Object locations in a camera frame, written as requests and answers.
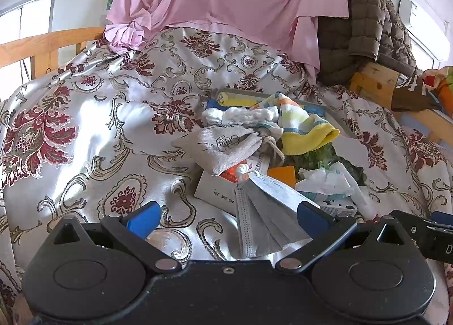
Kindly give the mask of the blue white carton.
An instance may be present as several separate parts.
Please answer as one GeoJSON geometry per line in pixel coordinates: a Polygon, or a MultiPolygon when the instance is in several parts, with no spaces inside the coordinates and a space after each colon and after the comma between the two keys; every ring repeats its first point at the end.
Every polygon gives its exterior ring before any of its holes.
{"type": "Polygon", "coordinates": [[[321,201],[316,201],[320,208],[332,217],[354,217],[358,208],[352,199],[344,194],[328,195],[321,201]]]}

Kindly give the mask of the window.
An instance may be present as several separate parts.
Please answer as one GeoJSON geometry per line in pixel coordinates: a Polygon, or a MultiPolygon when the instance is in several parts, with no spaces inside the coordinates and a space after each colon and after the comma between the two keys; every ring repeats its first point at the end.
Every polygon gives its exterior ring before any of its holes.
{"type": "MultiPolygon", "coordinates": [[[[52,31],[55,0],[22,0],[1,11],[1,44],[52,31]]],[[[1,68],[1,100],[7,100],[31,80],[31,61],[20,60],[1,68]]]]}

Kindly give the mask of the grey face mask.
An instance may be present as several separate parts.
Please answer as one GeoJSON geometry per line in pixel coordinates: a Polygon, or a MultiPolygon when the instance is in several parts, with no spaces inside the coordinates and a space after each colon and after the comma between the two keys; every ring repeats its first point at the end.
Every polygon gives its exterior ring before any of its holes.
{"type": "Polygon", "coordinates": [[[288,185],[251,172],[235,189],[236,220],[242,258],[258,258],[309,237],[297,220],[303,202],[319,205],[288,185]]]}

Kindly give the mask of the brown quilted jacket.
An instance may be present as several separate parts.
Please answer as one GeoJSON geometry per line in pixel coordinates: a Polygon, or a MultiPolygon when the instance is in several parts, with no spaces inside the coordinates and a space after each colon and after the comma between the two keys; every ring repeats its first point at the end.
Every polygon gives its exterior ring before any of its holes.
{"type": "Polygon", "coordinates": [[[411,37],[392,0],[348,0],[348,5],[348,18],[319,19],[318,81],[346,84],[369,61],[412,76],[416,62],[411,37]]]}

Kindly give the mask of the striped yellow sock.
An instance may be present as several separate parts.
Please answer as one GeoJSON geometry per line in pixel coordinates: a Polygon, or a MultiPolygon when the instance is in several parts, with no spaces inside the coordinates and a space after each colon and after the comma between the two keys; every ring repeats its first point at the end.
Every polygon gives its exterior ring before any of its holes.
{"type": "Polygon", "coordinates": [[[283,129],[281,136],[284,155],[303,155],[332,142],[340,130],[316,113],[308,113],[283,93],[275,93],[251,107],[278,109],[277,125],[283,129]]]}

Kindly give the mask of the wooden bunk frame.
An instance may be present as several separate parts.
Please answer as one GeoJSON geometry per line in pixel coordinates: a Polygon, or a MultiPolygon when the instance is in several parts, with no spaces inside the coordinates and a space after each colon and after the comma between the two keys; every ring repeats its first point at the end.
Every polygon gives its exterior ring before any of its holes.
{"type": "Polygon", "coordinates": [[[350,90],[392,111],[430,140],[452,146],[452,118],[417,73],[405,76],[369,62],[353,74],[350,90]]]}

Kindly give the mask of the wooden bed rail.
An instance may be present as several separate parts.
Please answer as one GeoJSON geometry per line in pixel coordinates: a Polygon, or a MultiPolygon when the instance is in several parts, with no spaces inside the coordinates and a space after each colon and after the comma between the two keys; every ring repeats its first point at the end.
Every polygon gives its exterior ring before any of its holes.
{"type": "Polygon", "coordinates": [[[87,47],[87,42],[100,39],[103,33],[104,27],[86,27],[14,40],[0,46],[0,66],[3,68],[29,58],[31,79],[34,80],[58,68],[61,48],[74,47],[75,53],[79,54],[87,47]]]}

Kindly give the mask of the beige drawstring pouch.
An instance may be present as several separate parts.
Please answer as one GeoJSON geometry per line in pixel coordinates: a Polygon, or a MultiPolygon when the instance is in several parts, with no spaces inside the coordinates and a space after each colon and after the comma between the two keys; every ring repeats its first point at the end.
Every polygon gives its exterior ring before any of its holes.
{"type": "Polygon", "coordinates": [[[239,125],[211,126],[182,136],[171,144],[182,149],[206,172],[219,176],[255,153],[262,145],[262,138],[253,129],[239,125]]]}

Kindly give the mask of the white small sock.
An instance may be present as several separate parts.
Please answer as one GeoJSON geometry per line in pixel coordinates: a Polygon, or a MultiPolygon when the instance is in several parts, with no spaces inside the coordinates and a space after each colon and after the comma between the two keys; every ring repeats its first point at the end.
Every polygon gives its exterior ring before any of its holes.
{"type": "Polygon", "coordinates": [[[233,106],[226,110],[209,108],[203,111],[202,116],[210,125],[249,126],[257,123],[275,123],[279,118],[279,110],[276,106],[271,106],[269,108],[256,108],[252,110],[233,106]]]}

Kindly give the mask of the cartoon printed tray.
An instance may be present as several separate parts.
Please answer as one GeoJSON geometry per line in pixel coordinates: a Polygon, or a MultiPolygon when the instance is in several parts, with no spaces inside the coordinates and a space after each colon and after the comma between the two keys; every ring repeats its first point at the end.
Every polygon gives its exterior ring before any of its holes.
{"type": "MultiPolygon", "coordinates": [[[[245,106],[250,107],[262,100],[265,100],[270,95],[266,93],[253,92],[250,90],[237,90],[233,88],[223,88],[218,90],[215,95],[212,95],[212,99],[215,100],[220,106],[245,106]]],[[[340,130],[340,133],[349,138],[353,138],[353,133],[341,123],[340,116],[337,115],[335,108],[331,106],[323,105],[319,102],[312,102],[303,99],[296,99],[301,107],[304,107],[308,113],[316,113],[328,122],[330,122],[335,128],[340,130]]]]}

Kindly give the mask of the floral satin bedspread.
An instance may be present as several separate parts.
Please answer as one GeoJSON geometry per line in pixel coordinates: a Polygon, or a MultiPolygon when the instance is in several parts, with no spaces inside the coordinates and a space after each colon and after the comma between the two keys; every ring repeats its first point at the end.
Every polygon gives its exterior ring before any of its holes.
{"type": "Polygon", "coordinates": [[[3,324],[23,314],[23,271],[62,218],[96,222],[156,201],[151,244],[181,262],[239,256],[235,219],[194,197],[201,168],[172,145],[224,88],[326,106],[336,152],[363,168],[377,216],[452,212],[451,156],[345,87],[310,85],[302,64],[266,45],[189,28],[120,56],[96,43],[1,103],[3,324]]]}

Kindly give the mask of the green leafy bag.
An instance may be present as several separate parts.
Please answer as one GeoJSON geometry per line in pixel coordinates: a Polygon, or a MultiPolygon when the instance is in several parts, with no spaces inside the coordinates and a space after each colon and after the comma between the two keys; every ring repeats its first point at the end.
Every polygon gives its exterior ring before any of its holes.
{"type": "Polygon", "coordinates": [[[301,168],[313,170],[318,168],[330,168],[334,163],[340,162],[345,166],[349,174],[356,180],[359,186],[366,185],[366,174],[364,168],[354,166],[350,161],[336,154],[331,143],[303,155],[294,155],[285,158],[284,166],[293,166],[298,172],[301,168]]]}

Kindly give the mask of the colourful patchwork cloth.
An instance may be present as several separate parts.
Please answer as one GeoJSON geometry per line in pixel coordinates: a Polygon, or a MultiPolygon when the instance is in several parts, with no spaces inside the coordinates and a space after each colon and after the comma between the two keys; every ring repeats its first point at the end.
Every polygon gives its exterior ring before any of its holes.
{"type": "Polygon", "coordinates": [[[452,116],[453,113],[453,66],[441,69],[426,70],[422,79],[428,90],[434,93],[440,101],[444,111],[452,116]]]}

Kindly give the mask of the white air conditioner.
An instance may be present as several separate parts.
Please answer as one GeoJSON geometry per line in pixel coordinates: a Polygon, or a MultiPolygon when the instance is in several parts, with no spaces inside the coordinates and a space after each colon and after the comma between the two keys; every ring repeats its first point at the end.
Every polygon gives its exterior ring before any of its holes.
{"type": "Polygon", "coordinates": [[[439,69],[450,54],[450,42],[443,29],[416,2],[400,0],[398,14],[412,39],[412,53],[421,70],[439,69]]]}

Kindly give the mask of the orange card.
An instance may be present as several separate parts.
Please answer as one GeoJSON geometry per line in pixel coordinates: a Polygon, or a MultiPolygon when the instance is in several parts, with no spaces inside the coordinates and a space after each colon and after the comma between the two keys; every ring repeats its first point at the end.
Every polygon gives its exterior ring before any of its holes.
{"type": "Polygon", "coordinates": [[[296,186],[296,171],[293,166],[281,166],[275,168],[269,168],[267,175],[273,179],[276,179],[291,188],[296,186]]]}

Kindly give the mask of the white flat box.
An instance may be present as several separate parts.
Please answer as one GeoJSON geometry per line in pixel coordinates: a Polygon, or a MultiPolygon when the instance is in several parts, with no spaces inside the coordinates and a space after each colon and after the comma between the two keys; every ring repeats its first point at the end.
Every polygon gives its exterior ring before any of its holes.
{"type": "Polygon", "coordinates": [[[235,189],[238,178],[228,172],[212,176],[203,171],[194,196],[233,216],[236,215],[235,189]]]}

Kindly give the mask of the brown printed cloth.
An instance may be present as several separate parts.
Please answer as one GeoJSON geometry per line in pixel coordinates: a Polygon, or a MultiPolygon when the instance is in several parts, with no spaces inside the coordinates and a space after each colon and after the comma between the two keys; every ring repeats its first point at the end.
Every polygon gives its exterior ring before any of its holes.
{"type": "Polygon", "coordinates": [[[392,111],[420,112],[439,110],[439,102],[427,90],[418,74],[405,76],[399,74],[396,87],[392,93],[392,111]]]}

